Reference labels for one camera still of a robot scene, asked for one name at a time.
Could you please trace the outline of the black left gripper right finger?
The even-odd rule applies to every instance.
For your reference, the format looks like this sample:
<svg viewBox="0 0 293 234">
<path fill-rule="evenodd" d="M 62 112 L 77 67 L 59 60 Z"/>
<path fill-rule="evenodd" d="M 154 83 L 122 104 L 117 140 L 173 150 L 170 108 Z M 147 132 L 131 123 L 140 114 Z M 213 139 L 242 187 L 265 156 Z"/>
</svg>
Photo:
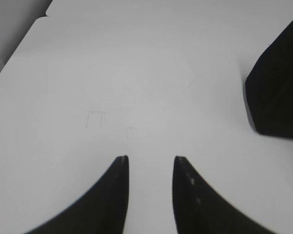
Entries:
<svg viewBox="0 0 293 234">
<path fill-rule="evenodd" d="M 179 234 L 270 234 L 221 197 L 184 156 L 174 159 L 172 204 Z"/>
</svg>

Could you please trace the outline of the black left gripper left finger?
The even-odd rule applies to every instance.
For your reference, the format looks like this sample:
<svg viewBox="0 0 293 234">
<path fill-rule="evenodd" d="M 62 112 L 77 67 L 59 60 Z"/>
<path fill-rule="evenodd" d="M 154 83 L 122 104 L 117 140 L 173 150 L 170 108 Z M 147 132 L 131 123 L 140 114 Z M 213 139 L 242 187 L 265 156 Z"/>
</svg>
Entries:
<svg viewBox="0 0 293 234">
<path fill-rule="evenodd" d="M 129 199 L 128 156 L 118 156 L 76 202 L 32 234 L 121 234 Z"/>
</svg>

